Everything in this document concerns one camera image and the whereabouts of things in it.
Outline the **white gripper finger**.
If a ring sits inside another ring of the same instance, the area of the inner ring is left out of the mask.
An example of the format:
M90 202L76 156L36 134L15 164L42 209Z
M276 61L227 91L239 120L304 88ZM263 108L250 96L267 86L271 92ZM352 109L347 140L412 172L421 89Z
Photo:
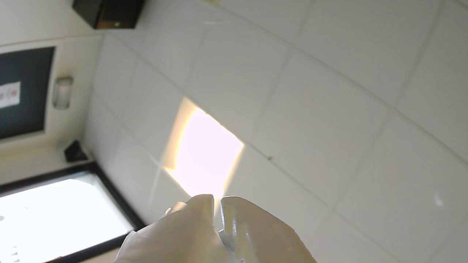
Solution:
M254 203L236 196L220 201L220 238L244 263L314 263L293 228Z
M213 225L214 197L177 202L156 222L130 232L116 263L232 263L231 251Z

